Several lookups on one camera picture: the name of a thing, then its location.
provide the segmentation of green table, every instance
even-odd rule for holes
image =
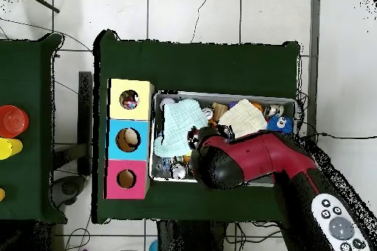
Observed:
[[[299,46],[122,41],[110,30],[94,43],[94,222],[111,219],[280,221],[273,188],[207,191],[193,183],[152,181],[144,200],[103,199],[107,80],[148,80],[156,90],[296,96]]]
[[[50,203],[52,173],[51,58],[62,41],[59,34],[38,41],[0,40],[0,105],[15,105],[29,116],[27,130],[17,138],[23,150],[0,160],[0,219],[34,219],[64,223]]]

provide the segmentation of remote control button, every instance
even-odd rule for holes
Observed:
[[[340,245],[340,249],[341,249],[341,251],[352,251],[352,247],[347,242],[342,243]]]
[[[331,216],[329,210],[324,210],[324,211],[322,211],[322,212],[321,212],[321,215],[322,215],[322,218],[324,218],[324,219],[328,219],[328,218],[330,218],[330,216]]]
[[[330,233],[336,239],[346,241],[355,234],[352,223],[347,219],[337,216],[330,221]]]
[[[328,207],[330,207],[330,202],[327,200],[327,199],[324,199],[323,201],[322,201],[322,206],[323,207],[325,207],[325,208],[328,208]]]
[[[342,210],[340,210],[339,207],[333,207],[333,212],[337,215],[340,216],[342,214]]]
[[[356,249],[364,249],[366,244],[364,241],[361,241],[360,239],[358,238],[355,238],[353,241],[352,241],[352,245],[356,248]]]

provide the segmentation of red cup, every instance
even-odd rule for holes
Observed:
[[[0,107],[0,136],[14,138],[27,129],[29,117],[22,110],[12,105]]]

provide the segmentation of light blue cloth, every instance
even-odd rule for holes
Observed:
[[[162,158],[183,156],[190,152],[187,133],[196,127],[206,127],[208,120],[193,99],[184,99],[163,106],[163,136],[155,139],[155,154]]]

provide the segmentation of beige cloth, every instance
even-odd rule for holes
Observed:
[[[247,99],[239,101],[219,120],[219,124],[232,126],[235,138],[267,128],[267,122],[261,111]]]

